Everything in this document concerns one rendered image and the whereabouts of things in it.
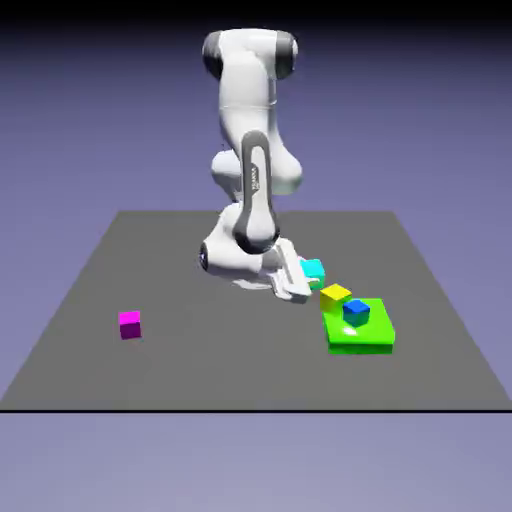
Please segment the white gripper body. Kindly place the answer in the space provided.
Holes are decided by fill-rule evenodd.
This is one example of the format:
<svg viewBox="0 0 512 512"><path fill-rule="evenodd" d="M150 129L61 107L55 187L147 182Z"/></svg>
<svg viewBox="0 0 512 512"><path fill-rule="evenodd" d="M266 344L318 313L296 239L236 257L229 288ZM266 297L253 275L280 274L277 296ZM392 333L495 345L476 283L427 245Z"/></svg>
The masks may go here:
<svg viewBox="0 0 512 512"><path fill-rule="evenodd" d="M294 244L289 239L279 238L275 249L281 265L269 274L274 295L284 301L306 303L312 292Z"/></svg>

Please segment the small cyan cube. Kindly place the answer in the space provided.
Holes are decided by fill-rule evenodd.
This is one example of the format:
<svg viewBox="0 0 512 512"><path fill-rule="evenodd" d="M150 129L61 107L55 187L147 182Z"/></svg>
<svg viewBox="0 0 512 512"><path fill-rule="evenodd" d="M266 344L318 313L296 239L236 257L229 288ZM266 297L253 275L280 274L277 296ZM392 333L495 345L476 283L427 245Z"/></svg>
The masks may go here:
<svg viewBox="0 0 512 512"><path fill-rule="evenodd" d="M319 259L301 259L300 265L311 290L324 287L325 269Z"/></svg>

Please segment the small yellow cube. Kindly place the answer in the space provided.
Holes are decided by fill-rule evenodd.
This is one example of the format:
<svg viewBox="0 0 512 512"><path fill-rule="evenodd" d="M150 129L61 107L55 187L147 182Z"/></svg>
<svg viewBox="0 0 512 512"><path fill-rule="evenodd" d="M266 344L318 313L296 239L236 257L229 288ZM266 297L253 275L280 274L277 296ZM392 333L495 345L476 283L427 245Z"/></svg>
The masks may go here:
<svg viewBox="0 0 512 512"><path fill-rule="evenodd" d="M320 309L327 313L340 312L344 303L351 299L351 290L334 283L320 290Z"/></svg>

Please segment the small blue cube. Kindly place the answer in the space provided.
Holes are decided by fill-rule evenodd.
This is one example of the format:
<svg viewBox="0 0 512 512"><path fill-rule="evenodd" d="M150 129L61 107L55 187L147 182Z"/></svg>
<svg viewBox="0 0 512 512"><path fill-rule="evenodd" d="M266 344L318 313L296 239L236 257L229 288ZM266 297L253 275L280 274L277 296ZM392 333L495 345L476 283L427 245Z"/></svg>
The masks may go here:
<svg viewBox="0 0 512 512"><path fill-rule="evenodd" d="M369 321L370 311L370 306L366 302L352 299L343 303L343 320L353 327L358 327Z"/></svg>

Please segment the small magenta cube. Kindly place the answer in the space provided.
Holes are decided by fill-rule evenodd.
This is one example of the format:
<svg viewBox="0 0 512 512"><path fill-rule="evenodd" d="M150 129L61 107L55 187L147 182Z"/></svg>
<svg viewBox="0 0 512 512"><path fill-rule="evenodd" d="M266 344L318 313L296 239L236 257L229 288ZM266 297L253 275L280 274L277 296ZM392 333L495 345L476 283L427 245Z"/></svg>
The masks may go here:
<svg viewBox="0 0 512 512"><path fill-rule="evenodd" d="M118 313L119 332L122 340L142 337L141 314L139 310Z"/></svg>

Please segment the large green box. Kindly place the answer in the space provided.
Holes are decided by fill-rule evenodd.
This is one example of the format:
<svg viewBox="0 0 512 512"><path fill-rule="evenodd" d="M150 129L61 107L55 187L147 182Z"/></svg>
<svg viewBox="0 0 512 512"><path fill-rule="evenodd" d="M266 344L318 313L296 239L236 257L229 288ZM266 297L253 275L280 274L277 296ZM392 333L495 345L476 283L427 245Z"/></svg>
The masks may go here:
<svg viewBox="0 0 512 512"><path fill-rule="evenodd" d="M395 329L381 298L362 298L370 308L366 323L354 326L342 313L322 313L328 352L334 355L388 355L393 352Z"/></svg>

